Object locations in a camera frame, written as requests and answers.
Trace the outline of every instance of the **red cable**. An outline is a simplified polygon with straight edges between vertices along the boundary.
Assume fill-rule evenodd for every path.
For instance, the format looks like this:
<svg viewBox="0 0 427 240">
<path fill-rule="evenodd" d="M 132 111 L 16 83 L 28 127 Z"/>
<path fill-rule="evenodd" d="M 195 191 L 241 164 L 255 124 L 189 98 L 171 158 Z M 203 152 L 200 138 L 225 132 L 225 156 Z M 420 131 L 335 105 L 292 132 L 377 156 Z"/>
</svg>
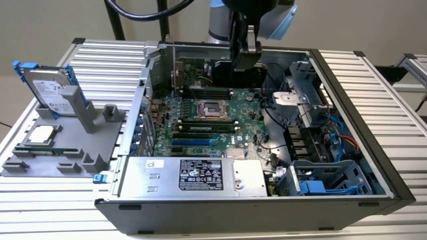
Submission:
<svg viewBox="0 0 427 240">
<path fill-rule="evenodd" d="M 337 136 L 343 139 L 349 140 L 355 144 L 356 150 L 359 151 L 359 144 L 356 143 L 355 139 L 352 139 L 349 136 L 345 136 L 345 135 L 337 135 Z"/>
</svg>

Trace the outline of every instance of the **motherboard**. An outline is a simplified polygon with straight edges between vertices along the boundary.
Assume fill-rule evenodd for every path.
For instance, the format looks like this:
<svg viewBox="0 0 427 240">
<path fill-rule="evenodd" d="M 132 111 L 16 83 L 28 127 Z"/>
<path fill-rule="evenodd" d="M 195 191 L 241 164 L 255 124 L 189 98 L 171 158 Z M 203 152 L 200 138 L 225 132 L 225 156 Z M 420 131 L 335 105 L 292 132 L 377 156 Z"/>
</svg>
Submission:
<svg viewBox="0 0 427 240">
<path fill-rule="evenodd" d="M 265 135 L 260 104 L 247 89 L 233 89 L 229 100 L 184 99 L 173 93 L 164 98 L 164 121 L 156 125 L 153 155 L 161 157 L 267 156 L 257 141 Z M 189 125 L 183 132 L 180 125 Z"/>
<path fill-rule="evenodd" d="M 175 64 L 177 90 L 154 100 L 153 155 L 268 159 L 259 147 L 267 134 L 259 91 L 216 87 L 212 59 L 177 58 Z"/>
</svg>

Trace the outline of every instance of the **blue pcie slot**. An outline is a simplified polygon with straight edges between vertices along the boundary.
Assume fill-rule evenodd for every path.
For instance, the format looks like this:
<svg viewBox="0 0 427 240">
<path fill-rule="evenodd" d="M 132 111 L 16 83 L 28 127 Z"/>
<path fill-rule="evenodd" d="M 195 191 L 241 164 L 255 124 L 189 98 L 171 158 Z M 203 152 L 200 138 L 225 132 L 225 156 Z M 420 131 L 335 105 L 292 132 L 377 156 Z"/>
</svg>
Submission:
<svg viewBox="0 0 427 240">
<path fill-rule="evenodd" d="M 172 145 L 181 145 L 181 146 L 211 146 L 209 139 L 180 139 L 172 140 Z"/>
</svg>

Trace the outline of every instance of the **blue latch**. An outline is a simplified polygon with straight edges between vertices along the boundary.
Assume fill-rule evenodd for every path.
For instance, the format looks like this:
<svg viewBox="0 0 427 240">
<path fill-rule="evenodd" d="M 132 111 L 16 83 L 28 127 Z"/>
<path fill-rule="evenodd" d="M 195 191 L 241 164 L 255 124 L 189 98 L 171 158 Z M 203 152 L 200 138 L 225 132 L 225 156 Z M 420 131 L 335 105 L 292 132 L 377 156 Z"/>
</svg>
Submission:
<svg viewBox="0 0 427 240">
<path fill-rule="evenodd" d="M 36 63 L 36 62 L 24 62 L 20 65 L 21 69 L 36 69 L 37 67 L 38 67 L 38 63 Z"/>
<path fill-rule="evenodd" d="M 325 194 L 325 186 L 321 181 L 307 180 L 300 183 L 300 191 L 305 195 L 323 195 Z"/>
<path fill-rule="evenodd" d="M 106 175 L 105 174 L 94 174 L 92 179 L 93 184 L 105 184 L 106 183 Z"/>
</svg>

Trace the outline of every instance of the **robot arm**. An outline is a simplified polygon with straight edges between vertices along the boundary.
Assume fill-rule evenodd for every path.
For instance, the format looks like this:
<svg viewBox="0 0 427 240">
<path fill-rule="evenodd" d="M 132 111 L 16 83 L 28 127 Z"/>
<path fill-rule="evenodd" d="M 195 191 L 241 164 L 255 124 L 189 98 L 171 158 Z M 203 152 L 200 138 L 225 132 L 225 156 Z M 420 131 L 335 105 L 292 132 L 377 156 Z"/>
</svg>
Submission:
<svg viewBox="0 0 427 240">
<path fill-rule="evenodd" d="M 235 71 L 251 69 L 261 57 L 257 41 L 261 17 L 277 5 L 279 0 L 223 0 L 231 9 L 229 58 Z"/>
<path fill-rule="evenodd" d="M 105 1 L 125 18 L 148 22 L 176 14 L 195 0 L 183 0 L 169 9 L 146 15 L 124 11 L 116 0 Z M 235 71 L 253 67 L 263 51 L 257 37 L 280 40 L 295 11 L 295 0 L 211 0 L 209 36 L 216 43 L 229 42 L 229 59 Z"/>
</svg>

